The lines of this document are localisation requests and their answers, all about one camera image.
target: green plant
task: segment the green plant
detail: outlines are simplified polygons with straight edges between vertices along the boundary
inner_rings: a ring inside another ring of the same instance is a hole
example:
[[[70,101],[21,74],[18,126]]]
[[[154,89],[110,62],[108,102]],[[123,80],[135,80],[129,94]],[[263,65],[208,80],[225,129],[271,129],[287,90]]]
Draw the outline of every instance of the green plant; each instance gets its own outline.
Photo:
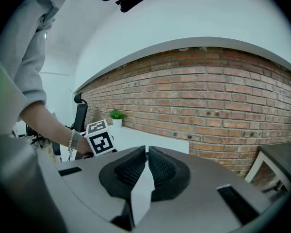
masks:
[[[109,111],[109,113],[112,119],[123,119],[124,117],[126,117],[125,114],[121,113],[120,111],[116,109]]]

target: white desk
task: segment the white desk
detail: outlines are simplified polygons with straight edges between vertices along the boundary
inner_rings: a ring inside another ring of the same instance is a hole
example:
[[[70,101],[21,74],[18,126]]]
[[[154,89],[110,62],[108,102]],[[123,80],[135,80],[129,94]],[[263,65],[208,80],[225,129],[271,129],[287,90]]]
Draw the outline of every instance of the white desk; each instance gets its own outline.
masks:
[[[145,145],[146,152],[149,151],[149,146],[156,146],[166,149],[179,151],[189,154],[189,142],[177,140],[157,134],[151,134],[131,128],[121,127],[119,129],[109,126],[109,131],[114,137],[114,146],[117,151],[123,151],[129,148]],[[62,162],[69,158],[68,148],[60,145]],[[71,161],[75,160],[77,151],[73,150]]]

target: person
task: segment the person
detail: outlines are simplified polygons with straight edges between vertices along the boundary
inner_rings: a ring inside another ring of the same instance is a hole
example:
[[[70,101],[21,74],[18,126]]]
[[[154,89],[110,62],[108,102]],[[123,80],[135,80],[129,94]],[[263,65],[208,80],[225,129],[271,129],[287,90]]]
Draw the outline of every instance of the person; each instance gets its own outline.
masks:
[[[92,152],[87,139],[65,127],[47,110],[39,76],[45,59],[45,33],[65,0],[24,0],[0,35],[0,63],[26,97],[19,115],[39,134],[82,154]]]

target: potted plant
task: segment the potted plant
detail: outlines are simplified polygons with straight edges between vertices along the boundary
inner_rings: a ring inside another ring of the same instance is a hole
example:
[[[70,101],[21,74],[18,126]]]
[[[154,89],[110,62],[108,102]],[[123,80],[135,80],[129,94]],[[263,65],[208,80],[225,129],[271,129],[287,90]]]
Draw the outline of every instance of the potted plant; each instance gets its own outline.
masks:
[[[126,117],[126,115],[116,109],[109,111],[109,113],[110,113],[110,117],[112,118],[114,127],[121,128],[123,118]]]

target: gray shirt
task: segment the gray shirt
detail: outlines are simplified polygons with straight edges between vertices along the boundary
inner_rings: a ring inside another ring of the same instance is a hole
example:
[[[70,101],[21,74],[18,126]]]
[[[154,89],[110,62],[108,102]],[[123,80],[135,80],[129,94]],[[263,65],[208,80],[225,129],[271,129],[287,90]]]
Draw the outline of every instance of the gray shirt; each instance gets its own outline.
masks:
[[[0,35],[0,63],[25,95],[27,107],[46,104],[39,72],[45,59],[45,33],[65,0],[24,0]]]

